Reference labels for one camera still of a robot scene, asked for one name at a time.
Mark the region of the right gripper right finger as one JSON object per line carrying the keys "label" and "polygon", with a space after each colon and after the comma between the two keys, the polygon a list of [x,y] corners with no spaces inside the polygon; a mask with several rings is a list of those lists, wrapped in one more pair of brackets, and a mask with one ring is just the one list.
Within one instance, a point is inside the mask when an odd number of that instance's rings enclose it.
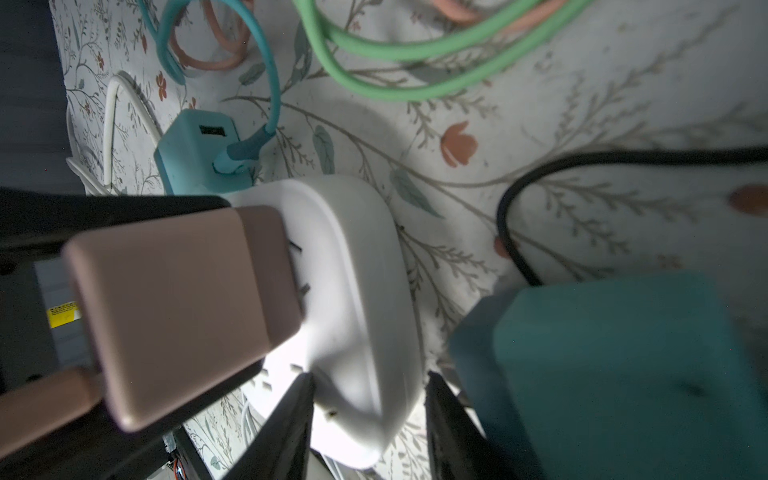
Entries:
{"label": "right gripper right finger", "polygon": [[483,437],[443,377],[428,373],[427,442],[433,479],[515,479],[509,465]]}

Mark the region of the teal charger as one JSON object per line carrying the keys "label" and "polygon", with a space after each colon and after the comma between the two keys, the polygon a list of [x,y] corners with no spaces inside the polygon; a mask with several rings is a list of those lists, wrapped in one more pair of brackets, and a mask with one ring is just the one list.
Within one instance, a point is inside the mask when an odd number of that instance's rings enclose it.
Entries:
{"label": "teal charger", "polygon": [[767,475],[767,399],[703,275],[489,296],[449,352],[487,439],[521,479]]}

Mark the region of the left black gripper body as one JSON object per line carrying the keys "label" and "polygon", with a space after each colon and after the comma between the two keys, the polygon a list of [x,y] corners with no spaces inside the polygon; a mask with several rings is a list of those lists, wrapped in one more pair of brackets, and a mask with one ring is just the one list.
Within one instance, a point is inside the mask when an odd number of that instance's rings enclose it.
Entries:
{"label": "left black gripper body", "polygon": [[[55,195],[1,190],[1,391],[69,368],[98,370],[81,320],[52,328],[47,308],[72,294],[59,259],[63,245],[89,229],[228,207],[218,196]],[[102,403],[1,459],[4,479],[137,479],[166,455],[163,435],[260,372],[255,363],[138,433],[121,431]]]}

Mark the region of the white power strip cube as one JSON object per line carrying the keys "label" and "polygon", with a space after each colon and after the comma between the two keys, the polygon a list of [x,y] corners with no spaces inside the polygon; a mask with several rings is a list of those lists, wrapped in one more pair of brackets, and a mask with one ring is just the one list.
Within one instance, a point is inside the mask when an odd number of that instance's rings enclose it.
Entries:
{"label": "white power strip cube", "polygon": [[295,378],[316,384],[311,446],[373,467],[421,395],[422,355],[392,215],[376,189],[344,175],[287,179],[229,195],[282,216],[304,320],[242,388],[268,417]]}

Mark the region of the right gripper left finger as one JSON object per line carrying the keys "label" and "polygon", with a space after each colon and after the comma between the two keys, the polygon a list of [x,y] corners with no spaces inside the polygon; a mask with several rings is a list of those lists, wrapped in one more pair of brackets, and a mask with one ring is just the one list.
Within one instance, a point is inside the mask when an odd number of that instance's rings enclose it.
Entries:
{"label": "right gripper left finger", "polygon": [[311,373],[298,375],[225,479],[305,479],[315,390]]}

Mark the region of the pink charger plug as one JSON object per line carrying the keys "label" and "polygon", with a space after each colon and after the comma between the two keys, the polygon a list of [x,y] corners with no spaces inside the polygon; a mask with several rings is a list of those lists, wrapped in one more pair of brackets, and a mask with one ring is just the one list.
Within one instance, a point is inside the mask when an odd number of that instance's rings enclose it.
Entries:
{"label": "pink charger plug", "polygon": [[270,206],[90,230],[62,255],[126,432],[251,367],[302,323],[289,240]]}

